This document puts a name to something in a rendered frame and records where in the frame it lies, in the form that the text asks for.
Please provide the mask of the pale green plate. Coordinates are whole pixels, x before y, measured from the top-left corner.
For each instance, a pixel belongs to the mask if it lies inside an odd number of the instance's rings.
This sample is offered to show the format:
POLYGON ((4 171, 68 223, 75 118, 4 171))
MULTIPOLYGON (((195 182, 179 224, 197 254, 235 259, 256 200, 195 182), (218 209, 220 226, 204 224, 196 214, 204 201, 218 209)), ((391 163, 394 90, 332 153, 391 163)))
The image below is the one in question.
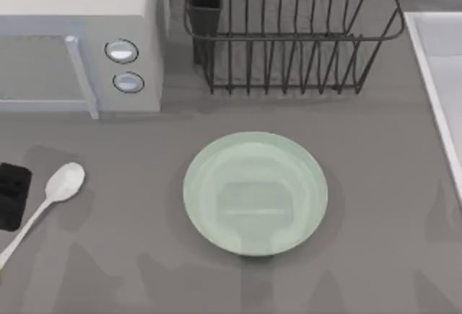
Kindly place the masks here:
POLYGON ((183 178, 183 205, 198 233, 239 256, 285 253, 320 227, 329 203, 325 173, 304 146, 262 131, 206 145, 183 178))

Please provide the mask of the small microwave knob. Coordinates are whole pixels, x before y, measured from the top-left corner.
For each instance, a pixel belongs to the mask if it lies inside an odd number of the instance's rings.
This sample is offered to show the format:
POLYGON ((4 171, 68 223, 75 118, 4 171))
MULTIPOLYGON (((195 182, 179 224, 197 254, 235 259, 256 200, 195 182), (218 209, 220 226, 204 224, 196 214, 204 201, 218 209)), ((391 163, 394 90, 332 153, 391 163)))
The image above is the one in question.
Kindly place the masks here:
POLYGON ((120 92, 136 94, 144 89, 144 79, 135 72, 127 71, 116 74, 112 79, 113 86, 120 92))

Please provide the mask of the large microwave knob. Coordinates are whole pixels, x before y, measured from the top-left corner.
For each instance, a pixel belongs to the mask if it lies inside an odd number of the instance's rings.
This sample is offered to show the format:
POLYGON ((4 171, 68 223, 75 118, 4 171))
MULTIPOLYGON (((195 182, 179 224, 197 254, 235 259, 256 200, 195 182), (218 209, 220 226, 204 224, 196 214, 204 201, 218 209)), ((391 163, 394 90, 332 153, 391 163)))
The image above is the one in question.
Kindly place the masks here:
POLYGON ((139 49, 127 39, 117 39, 113 42, 107 42, 104 46, 104 52, 111 61, 118 64, 135 62, 139 56, 139 49))

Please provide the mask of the white spoon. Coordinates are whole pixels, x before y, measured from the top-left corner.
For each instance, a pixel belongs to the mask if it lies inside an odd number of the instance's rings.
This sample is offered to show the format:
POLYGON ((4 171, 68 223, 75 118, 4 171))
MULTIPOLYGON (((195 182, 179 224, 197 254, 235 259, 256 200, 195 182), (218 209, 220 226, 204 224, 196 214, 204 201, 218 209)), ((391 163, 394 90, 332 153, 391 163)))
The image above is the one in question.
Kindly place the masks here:
POLYGON ((0 253, 0 271, 6 266, 10 257, 40 216, 52 205, 65 202, 75 196, 82 187, 85 176, 84 168, 80 164, 69 162, 61 166, 49 178, 45 186, 45 199, 43 203, 36 209, 10 244, 0 253))

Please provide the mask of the pale microwave oven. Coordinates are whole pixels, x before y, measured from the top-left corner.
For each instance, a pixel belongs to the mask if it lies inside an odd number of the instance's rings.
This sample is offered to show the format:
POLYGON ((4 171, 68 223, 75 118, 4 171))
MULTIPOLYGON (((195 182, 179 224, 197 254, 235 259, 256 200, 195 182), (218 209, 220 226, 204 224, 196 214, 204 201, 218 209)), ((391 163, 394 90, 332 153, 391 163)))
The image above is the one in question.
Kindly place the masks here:
POLYGON ((87 112, 64 38, 80 53, 103 113, 157 113, 165 78, 169 0, 0 0, 0 113, 87 112), (135 62, 118 64, 107 42, 127 39, 135 62), (126 94, 113 76, 132 71, 144 89, 126 94))

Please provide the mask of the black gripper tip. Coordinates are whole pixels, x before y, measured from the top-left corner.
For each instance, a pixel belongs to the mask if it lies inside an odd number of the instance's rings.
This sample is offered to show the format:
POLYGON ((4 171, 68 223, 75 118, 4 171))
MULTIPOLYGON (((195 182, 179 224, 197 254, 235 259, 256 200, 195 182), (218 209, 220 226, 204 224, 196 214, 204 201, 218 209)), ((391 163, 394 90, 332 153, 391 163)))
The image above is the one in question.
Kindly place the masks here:
POLYGON ((14 232, 21 226, 31 180, 28 168, 0 163, 0 230, 14 232))

